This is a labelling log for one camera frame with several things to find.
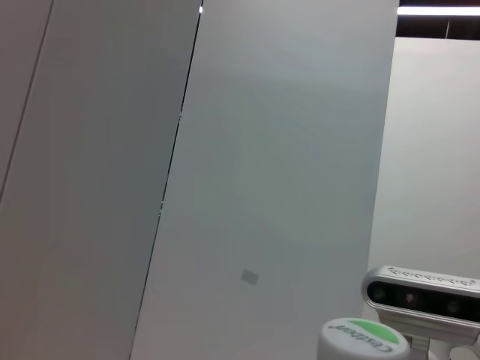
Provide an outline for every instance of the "camera lens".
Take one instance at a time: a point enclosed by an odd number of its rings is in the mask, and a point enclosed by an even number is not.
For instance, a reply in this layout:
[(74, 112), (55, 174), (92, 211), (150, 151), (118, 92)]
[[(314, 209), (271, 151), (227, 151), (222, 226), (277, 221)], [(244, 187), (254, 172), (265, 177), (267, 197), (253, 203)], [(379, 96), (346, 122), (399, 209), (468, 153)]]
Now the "camera lens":
[(456, 314), (458, 311), (460, 311), (460, 304), (456, 301), (449, 301), (447, 303), (447, 310), (450, 314)]
[(383, 288), (376, 287), (373, 289), (372, 295), (373, 295), (373, 300), (379, 302), (380, 300), (383, 300), (385, 298), (386, 292)]
[(413, 292), (405, 294), (405, 304), (408, 308), (415, 308), (419, 303), (419, 296)]

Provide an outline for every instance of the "white bottle cap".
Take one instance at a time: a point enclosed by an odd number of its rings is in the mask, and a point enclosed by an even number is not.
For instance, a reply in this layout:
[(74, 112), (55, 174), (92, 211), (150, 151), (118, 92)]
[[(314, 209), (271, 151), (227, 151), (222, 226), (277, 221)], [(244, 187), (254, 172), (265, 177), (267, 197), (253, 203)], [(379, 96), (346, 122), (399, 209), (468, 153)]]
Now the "white bottle cap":
[(406, 360), (409, 354), (398, 331), (365, 319), (329, 321), (318, 341), (318, 360)]

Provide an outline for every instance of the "ceiling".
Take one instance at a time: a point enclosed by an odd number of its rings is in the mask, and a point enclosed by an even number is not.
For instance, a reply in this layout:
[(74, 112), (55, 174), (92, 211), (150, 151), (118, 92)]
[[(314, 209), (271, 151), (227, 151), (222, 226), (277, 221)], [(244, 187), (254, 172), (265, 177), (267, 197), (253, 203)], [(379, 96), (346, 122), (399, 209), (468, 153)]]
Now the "ceiling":
[[(480, 7), (480, 0), (400, 0), (400, 6)], [(397, 36), (480, 41), (480, 16), (399, 16)]]

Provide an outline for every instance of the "dark gap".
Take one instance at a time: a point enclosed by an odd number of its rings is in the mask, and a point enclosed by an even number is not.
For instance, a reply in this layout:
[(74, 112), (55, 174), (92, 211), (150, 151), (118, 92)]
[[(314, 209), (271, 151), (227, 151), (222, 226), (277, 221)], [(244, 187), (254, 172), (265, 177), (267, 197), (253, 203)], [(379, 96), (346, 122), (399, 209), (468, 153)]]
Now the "dark gap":
[(480, 40), (480, 17), (462, 16), (451, 19), (448, 38)]
[(480, 0), (400, 0), (400, 6), (480, 6)]
[(445, 17), (399, 16), (397, 37), (444, 39), (448, 24), (449, 18)]
[[(183, 106), (184, 106), (184, 103), (185, 103), (185, 95), (187, 93), (188, 80), (190, 79), (190, 71), (191, 71), (191, 68), (192, 68), (192, 61), (194, 60), (195, 45), (197, 44), (198, 28), (200, 26), (200, 18), (201, 17), (202, 17), (202, 14), (199, 12), (198, 20), (196, 21), (195, 37), (193, 38), (192, 53), (190, 55), (190, 64), (188, 65), (187, 80), (185, 81), (183, 98), (181, 99), (180, 114), (178, 115), (177, 128), (176, 128), (176, 132), (175, 132), (175, 139), (173, 140), (172, 154), (170, 155), (170, 162), (169, 162), (169, 166), (168, 166), (168, 172), (166, 174), (165, 187), (163, 188), (162, 202), (161, 202), (161, 205), (160, 205), (160, 212), (159, 212), (158, 220), (157, 220), (157, 228), (156, 228), (155, 234), (154, 234), (153, 245), (151, 246), (150, 258), (148, 259), (148, 268), (147, 268), (147, 274), (145, 276), (145, 283), (143, 284), (142, 299), (140, 301), (138, 315), (136, 317), (136, 325), (135, 325), (135, 332), (133, 333), (133, 341), (135, 340), (135, 335), (137, 334), (137, 327), (138, 327), (138, 322), (139, 322), (139, 319), (140, 319), (140, 312), (142, 310), (143, 299), (145, 297), (145, 289), (146, 289), (147, 281), (149, 279), (150, 265), (152, 264), (153, 251), (155, 249), (155, 242), (157, 240), (157, 234), (158, 234), (158, 227), (160, 225), (161, 212), (162, 212), (162, 209), (164, 207), (165, 193), (167, 192), (167, 183), (168, 183), (168, 178), (170, 176), (170, 168), (172, 167), (173, 152), (175, 151), (177, 136), (179, 135), (180, 119), (182, 118), (182, 110), (183, 110)], [(129, 360), (131, 359), (132, 351), (134, 350), (134, 342), (133, 341), (132, 341), (132, 346), (131, 346), (131, 349), (130, 349), (130, 355), (128, 356)]]

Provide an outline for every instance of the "small gray square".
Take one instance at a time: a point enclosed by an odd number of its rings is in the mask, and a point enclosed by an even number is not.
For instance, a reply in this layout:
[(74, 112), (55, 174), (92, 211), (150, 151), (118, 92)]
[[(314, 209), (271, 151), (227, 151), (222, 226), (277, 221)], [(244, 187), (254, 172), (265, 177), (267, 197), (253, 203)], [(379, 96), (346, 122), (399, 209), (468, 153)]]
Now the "small gray square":
[(254, 286), (258, 284), (259, 277), (260, 276), (258, 274), (255, 274), (254, 272), (247, 269), (245, 269), (243, 271), (243, 274), (241, 274), (241, 279), (245, 283), (249, 283), (250, 285), (254, 285)]

